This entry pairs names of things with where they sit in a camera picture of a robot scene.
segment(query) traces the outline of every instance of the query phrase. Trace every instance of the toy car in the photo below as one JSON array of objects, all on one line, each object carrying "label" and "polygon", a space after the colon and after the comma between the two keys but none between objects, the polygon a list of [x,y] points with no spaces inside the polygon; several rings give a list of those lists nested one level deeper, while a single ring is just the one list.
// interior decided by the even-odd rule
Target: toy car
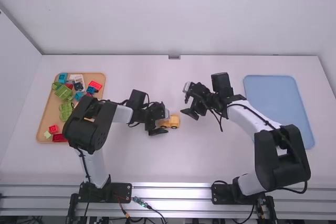
[{"label": "toy car", "polygon": [[172,128],[177,129],[180,127],[180,116],[176,114],[172,114],[169,119],[162,119],[157,121],[157,126],[163,129],[165,128]]}]

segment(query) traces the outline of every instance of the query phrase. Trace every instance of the table surface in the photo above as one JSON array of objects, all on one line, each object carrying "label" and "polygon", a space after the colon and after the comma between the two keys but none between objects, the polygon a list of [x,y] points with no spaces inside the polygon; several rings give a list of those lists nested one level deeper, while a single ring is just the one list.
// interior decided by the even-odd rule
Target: table surface
[{"label": "table surface", "polygon": [[[312,178],[309,184],[336,184],[336,99],[315,56],[43,56],[22,108],[0,172],[2,179],[40,181],[81,180],[80,160],[68,145],[43,145],[35,135],[50,92],[60,72],[102,72],[103,98],[127,99],[132,89],[145,91],[151,101],[163,101],[171,112],[186,107],[185,82],[211,88],[211,74],[228,72],[235,94],[244,94],[249,74],[285,74],[297,82],[316,145],[307,150]],[[103,147],[113,181],[211,183],[231,181],[254,169],[254,145],[233,122],[223,121],[221,133],[208,113],[194,121],[181,115],[181,127],[149,137],[140,125],[130,129],[113,124]]]}]

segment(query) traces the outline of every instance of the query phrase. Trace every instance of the cable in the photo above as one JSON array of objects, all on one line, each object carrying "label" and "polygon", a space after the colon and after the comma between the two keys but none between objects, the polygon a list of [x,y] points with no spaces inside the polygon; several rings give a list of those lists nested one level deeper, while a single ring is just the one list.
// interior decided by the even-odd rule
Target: cable
[{"label": "cable", "polygon": [[146,208],[149,209],[149,210],[152,210],[152,211],[156,212],[157,214],[159,214],[161,216],[161,218],[164,220],[164,223],[162,222],[162,224],[166,224],[167,223],[166,219],[163,217],[163,215],[159,211],[155,210],[150,205],[147,205]]},{"label": "cable", "polygon": [[150,218],[145,218],[146,220],[148,220],[149,222],[151,222],[152,224],[156,224],[154,221],[152,221]]},{"label": "cable", "polygon": [[222,183],[222,184],[228,185],[228,183],[226,183],[224,180],[216,180],[212,184],[214,185],[215,183]]},{"label": "cable", "polygon": [[110,218],[109,220],[124,220],[127,219],[126,217],[121,217],[121,218]]},{"label": "cable", "polygon": [[236,221],[235,219],[232,219],[233,221],[234,221],[234,223],[237,223],[237,224],[243,224],[243,223],[245,223],[246,221],[248,221],[250,218],[251,218],[251,216],[252,216],[252,214],[253,214],[253,211],[254,211],[254,205],[252,206],[252,210],[251,210],[251,212],[250,212],[250,215],[247,217],[247,219],[246,220],[244,220],[243,222],[238,222],[238,221]]},{"label": "cable", "polygon": [[159,211],[156,211],[155,209],[152,209],[152,210],[161,216],[162,224],[166,224],[167,223],[166,219],[163,217],[163,215]]},{"label": "cable", "polygon": [[122,102],[119,102],[119,103],[116,103],[117,105],[124,105],[125,103],[127,103],[128,102],[128,99],[126,99],[126,100],[124,100],[124,101],[122,101]]},{"label": "cable", "polygon": [[130,220],[131,220],[131,222],[133,222],[133,223],[137,223],[137,222],[140,222],[140,221],[142,221],[142,220],[143,220],[143,218],[139,218],[138,220],[133,220],[133,219],[130,217]]},{"label": "cable", "polygon": [[76,148],[76,150],[78,150],[78,152],[80,153],[79,156],[82,158],[83,167],[84,167],[84,170],[85,170],[85,173],[86,173],[86,177],[87,177],[87,179],[89,181],[89,197],[88,197],[88,203],[86,204],[86,208],[85,208],[85,212],[84,212],[84,216],[83,216],[83,221],[84,221],[84,219],[86,217],[86,214],[88,212],[89,204],[90,204],[90,198],[91,198],[91,187],[90,187],[91,186],[91,179],[90,179],[90,175],[88,173],[88,168],[86,166],[86,162],[85,162],[85,158],[84,158],[84,154],[83,154],[82,150],[79,149],[79,148]]},{"label": "cable", "polygon": [[306,191],[307,191],[307,188],[308,188],[308,182],[305,181],[304,182],[304,188],[302,191],[296,191],[296,190],[293,190],[293,189],[290,189],[290,188],[286,188],[286,187],[280,187],[278,188],[279,190],[286,190],[286,191],[291,191],[292,193],[296,193],[296,194],[304,194]]},{"label": "cable", "polygon": [[221,121],[218,120],[218,117],[216,116],[216,114],[214,113],[214,111],[212,109],[209,109],[209,111],[211,112],[212,115],[214,115],[214,117],[216,118],[216,120],[219,124],[220,131],[223,132]]},{"label": "cable", "polygon": [[130,124],[128,124],[128,127],[129,128],[133,128],[133,127],[136,127],[136,126],[138,126],[140,123],[136,123],[136,124],[134,124],[134,125],[130,125]]}]

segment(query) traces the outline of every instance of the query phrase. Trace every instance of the lego brick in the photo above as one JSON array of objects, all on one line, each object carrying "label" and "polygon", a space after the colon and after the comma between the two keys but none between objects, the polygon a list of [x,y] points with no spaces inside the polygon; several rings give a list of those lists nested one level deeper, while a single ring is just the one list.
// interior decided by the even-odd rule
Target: lego brick
[{"label": "lego brick", "polygon": [[82,97],[83,97],[83,93],[81,93],[81,92],[77,92],[76,94],[75,94],[75,99],[77,100],[77,101],[79,101]]},{"label": "lego brick", "polygon": [[52,136],[53,142],[54,143],[62,143],[62,142],[67,142],[62,134],[55,134]]},{"label": "lego brick", "polygon": [[86,92],[89,93],[89,94],[94,94],[94,92],[95,92],[94,90],[95,90],[94,87],[88,86],[88,89],[86,90]]},{"label": "lego brick", "polygon": [[75,90],[78,92],[82,92],[84,90],[83,84],[81,82],[75,83]]},{"label": "lego brick", "polygon": [[66,122],[68,118],[71,116],[72,110],[66,110],[62,111],[61,115],[59,115],[59,118],[62,122]]},{"label": "lego brick", "polygon": [[95,81],[90,81],[89,86],[94,87],[98,91],[101,89],[101,87],[103,87],[103,85],[101,85],[101,84],[99,84]]},{"label": "lego brick", "polygon": [[59,131],[59,128],[57,125],[51,125],[49,126],[49,133],[50,134],[56,134]]},{"label": "lego brick", "polygon": [[71,74],[69,80],[73,80],[74,82],[80,82],[83,86],[82,90],[77,90],[80,92],[84,92],[86,90],[84,84],[84,77],[82,74]]},{"label": "lego brick", "polygon": [[64,112],[64,111],[72,111],[73,107],[74,106],[72,102],[66,102],[64,104],[61,104],[58,108],[59,108],[59,111]]},{"label": "lego brick", "polygon": [[65,83],[65,86],[67,86],[69,89],[74,88],[74,85],[72,83]]},{"label": "lego brick", "polygon": [[59,99],[65,100],[72,95],[72,90],[67,86],[62,85],[58,90],[56,90],[55,95],[58,96]]},{"label": "lego brick", "polygon": [[60,73],[59,77],[58,77],[58,82],[64,84],[64,83],[66,83],[67,78],[68,78],[67,73]]},{"label": "lego brick", "polygon": [[52,135],[49,133],[49,131],[46,131],[46,132],[44,133],[44,136],[45,136],[46,139],[48,139],[48,140],[51,140],[51,139],[52,139]]},{"label": "lego brick", "polygon": [[53,89],[53,90],[57,90],[57,89],[59,89],[61,86],[62,86],[61,83],[59,83],[59,82],[54,82],[54,83],[51,85],[51,89]]}]

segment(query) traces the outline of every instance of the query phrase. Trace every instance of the green block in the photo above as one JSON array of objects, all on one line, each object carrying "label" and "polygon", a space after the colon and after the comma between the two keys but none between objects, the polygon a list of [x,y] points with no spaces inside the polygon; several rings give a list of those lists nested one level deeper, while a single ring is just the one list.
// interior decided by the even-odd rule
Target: green block
[{"label": "green block", "polygon": [[62,84],[59,83],[59,82],[54,82],[54,83],[51,85],[51,88],[52,88],[53,90],[57,90],[57,87],[59,87],[59,86],[62,86]]},{"label": "green block", "polygon": [[52,137],[53,137],[53,135],[51,135],[51,134],[49,133],[49,131],[46,131],[46,132],[44,133],[44,136],[45,136],[46,139],[48,139],[48,140],[52,139]]},{"label": "green block", "polygon": [[68,120],[71,113],[72,113],[72,110],[71,111],[63,111],[63,112],[61,112],[61,115],[59,116],[59,118],[61,119],[62,122],[65,122],[66,120]]},{"label": "green block", "polygon": [[56,90],[55,95],[63,101],[72,95],[72,90],[67,86],[62,85],[59,89]]},{"label": "green block", "polygon": [[65,104],[61,104],[58,108],[60,112],[72,111],[72,108],[73,108],[72,102],[66,102]]}]

